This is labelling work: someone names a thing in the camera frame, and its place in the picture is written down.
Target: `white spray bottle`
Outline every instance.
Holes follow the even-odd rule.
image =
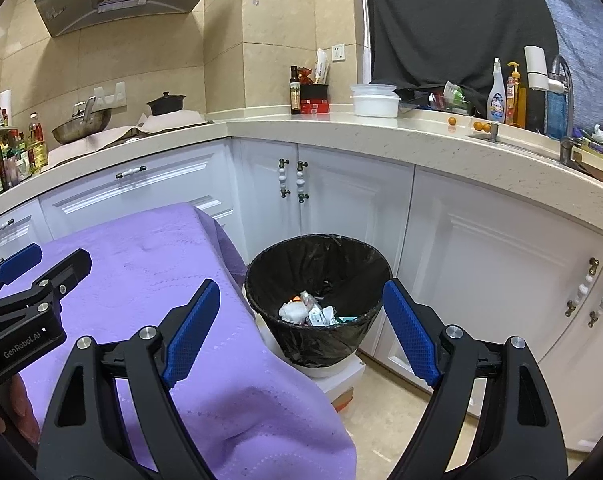
[[[503,123],[505,120],[505,87],[504,77],[501,73],[501,63],[499,58],[495,57],[493,66],[493,88],[488,94],[488,103],[486,104],[486,117],[489,121]]]

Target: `white plastic tub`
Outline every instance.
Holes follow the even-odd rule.
[[[399,96],[362,94],[353,95],[355,115],[394,119],[399,114]]]
[[[351,85],[353,95],[395,95],[395,85]]]

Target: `silver bolt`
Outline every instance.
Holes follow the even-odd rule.
[[[463,336],[463,330],[458,326],[450,325],[448,328],[446,328],[446,334],[451,339],[459,339],[461,336]]]
[[[91,344],[92,344],[92,339],[89,338],[87,335],[85,335],[85,336],[79,338],[79,340],[76,342],[76,347],[79,348],[80,350],[85,350]]]
[[[139,330],[139,337],[142,339],[152,339],[156,335],[156,328],[153,326],[145,326]]]
[[[526,341],[524,341],[518,335],[512,336],[510,338],[510,344],[513,345],[515,348],[518,348],[518,349],[526,348]]]

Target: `black trash bag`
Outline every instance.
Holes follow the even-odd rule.
[[[246,275],[246,296],[296,365],[321,368],[352,354],[381,309],[384,284],[392,277],[374,247],[339,235],[306,235],[273,245],[259,254]],[[279,309],[307,290],[335,316],[357,319],[332,326],[284,321]]]

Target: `floor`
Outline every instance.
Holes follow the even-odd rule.
[[[357,480],[386,480],[406,449],[430,396],[366,356],[361,358],[366,370],[355,386],[352,402],[340,415],[357,448]],[[466,462],[476,429],[476,418],[467,416],[449,469]],[[569,452],[569,470],[584,457]]]

